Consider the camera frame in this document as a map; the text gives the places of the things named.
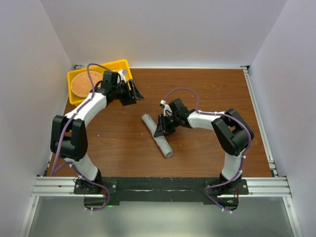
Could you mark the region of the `grey cloth napkin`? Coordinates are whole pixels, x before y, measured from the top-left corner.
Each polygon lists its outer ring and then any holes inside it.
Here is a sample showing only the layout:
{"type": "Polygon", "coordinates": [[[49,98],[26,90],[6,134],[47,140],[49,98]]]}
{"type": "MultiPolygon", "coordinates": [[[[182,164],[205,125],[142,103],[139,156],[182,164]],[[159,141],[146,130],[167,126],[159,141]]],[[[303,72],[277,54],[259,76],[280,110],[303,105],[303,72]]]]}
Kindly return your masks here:
{"type": "Polygon", "coordinates": [[[159,137],[154,137],[154,133],[157,129],[157,125],[154,120],[151,118],[149,114],[144,114],[142,117],[142,121],[149,129],[153,139],[155,140],[158,148],[162,152],[165,158],[170,158],[173,155],[173,149],[170,147],[169,143],[167,142],[166,138],[162,135],[159,137]]]}

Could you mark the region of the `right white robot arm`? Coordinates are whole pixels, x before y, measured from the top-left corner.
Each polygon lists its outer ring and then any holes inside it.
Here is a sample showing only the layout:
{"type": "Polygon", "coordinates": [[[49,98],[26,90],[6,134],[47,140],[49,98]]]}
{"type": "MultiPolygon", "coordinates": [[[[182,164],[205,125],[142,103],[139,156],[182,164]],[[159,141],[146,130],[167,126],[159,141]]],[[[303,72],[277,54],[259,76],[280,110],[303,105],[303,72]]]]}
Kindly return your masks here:
{"type": "Polygon", "coordinates": [[[254,133],[235,109],[225,112],[204,112],[188,110],[182,100],[177,98],[169,103],[161,101],[163,113],[158,116],[158,125],[154,137],[171,135],[176,128],[202,128],[214,131],[225,152],[224,167],[220,173],[219,183],[205,188],[221,189],[231,194],[237,189],[237,183],[243,174],[245,153],[254,139],[254,133]]]}

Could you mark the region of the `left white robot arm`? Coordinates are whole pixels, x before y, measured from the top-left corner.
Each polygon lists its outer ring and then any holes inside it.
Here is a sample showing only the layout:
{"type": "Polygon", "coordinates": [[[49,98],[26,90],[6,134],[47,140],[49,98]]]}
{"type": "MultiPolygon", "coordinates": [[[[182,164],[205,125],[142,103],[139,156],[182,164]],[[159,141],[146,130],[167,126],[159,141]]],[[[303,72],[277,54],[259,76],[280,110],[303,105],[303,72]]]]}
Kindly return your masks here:
{"type": "Polygon", "coordinates": [[[79,187],[92,194],[104,193],[105,190],[101,172],[87,154],[86,128],[101,110],[115,100],[127,106],[144,100],[144,97],[132,79],[126,80],[123,71],[105,71],[102,80],[93,84],[88,97],[78,107],[64,116],[55,116],[52,121],[51,151],[75,170],[79,187]]]}

